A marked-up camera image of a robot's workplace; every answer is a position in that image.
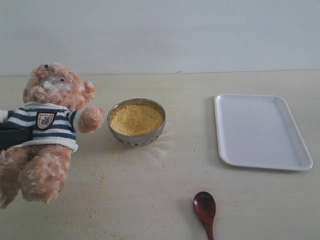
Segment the brown teddy bear striped sweater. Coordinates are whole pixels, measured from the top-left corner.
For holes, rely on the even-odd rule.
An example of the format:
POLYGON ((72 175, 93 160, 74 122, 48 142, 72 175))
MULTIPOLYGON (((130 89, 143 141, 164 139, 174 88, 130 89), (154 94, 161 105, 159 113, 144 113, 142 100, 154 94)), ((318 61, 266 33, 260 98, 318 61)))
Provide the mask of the brown teddy bear striped sweater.
POLYGON ((41 64, 23 90, 23 107, 2 110, 0 122, 30 131, 0 152, 0 207, 18 195, 29 202, 49 203, 63 190, 72 153, 78 149, 76 133, 93 133, 105 111, 90 102, 95 86, 58 63, 41 64))

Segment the dark red wooden spoon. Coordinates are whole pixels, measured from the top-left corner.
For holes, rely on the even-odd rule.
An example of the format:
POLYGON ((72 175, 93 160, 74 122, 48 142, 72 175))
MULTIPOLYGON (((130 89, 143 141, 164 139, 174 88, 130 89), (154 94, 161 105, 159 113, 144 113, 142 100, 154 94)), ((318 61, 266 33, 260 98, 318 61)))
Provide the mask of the dark red wooden spoon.
POLYGON ((206 231, 207 238, 214 240, 213 222, 216 215, 216 202, 213 196, 207 191, 198 192, 193 198, 193 209, 206 231))

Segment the steel bowl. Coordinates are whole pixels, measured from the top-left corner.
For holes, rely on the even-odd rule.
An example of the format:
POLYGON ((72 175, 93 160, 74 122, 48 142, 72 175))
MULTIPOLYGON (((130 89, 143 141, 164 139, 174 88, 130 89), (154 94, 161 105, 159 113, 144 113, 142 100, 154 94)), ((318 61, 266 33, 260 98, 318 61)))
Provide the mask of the steel bowl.
POLYGON ((146 146, 151 144, 152 142, 154 142, 155 140, 157 140, 160 135, 163 132, 163 129, 165 127, 166 124, 166 112, 164 110, 164 108, 157 103, 154 100, 151 99, 147 99, 147 98, 133 98, 133 99, 128 99, 125 100, 123 102, 118 103, 117 105, 115 105, 108 113, 107 115, 107 125, 108 128, 110 130, 110 132, 112 133, 112 135, 122 144, 126 145, 126 146, 130 146, 130 147, 142 147, 142 146, 146 146), (127 136, 127 135, 122 135, 120 133, 117 133, 116 131, 114 131, 111 128, 111 120, 113 119, 113 117, 115 116, 115 114, 125 108, 126 106, 129 105, 145 105, 145 106, 149 106, 155 110, 157 110, 163 117, 163 123, 162 125, 155 131, 146 134, 146 135, 140 135, 140 136, 127 136))

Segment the yellow millet grains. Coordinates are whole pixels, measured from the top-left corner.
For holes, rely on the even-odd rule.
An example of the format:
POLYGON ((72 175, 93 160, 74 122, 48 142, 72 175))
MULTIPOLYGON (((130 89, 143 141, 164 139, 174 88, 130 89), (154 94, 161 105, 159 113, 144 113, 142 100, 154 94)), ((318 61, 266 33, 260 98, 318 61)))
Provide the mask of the yellow millet grains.
POLYGON ((119 110, 110 121, 111 128, 124 136, 142 136, 157 130, 164 122, 154 108, 132 104, 119 110))

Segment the white plastic tray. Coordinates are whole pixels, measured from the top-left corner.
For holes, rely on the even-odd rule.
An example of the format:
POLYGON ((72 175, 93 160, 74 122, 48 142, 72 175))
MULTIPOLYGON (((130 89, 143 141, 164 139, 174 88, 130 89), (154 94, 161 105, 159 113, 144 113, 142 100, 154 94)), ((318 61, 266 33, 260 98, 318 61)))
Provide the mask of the white plastic tray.
POLYGON ((307 171, 313 160, 288 103, 275 95, 214 98, 219 156, 230 166, 307 171))

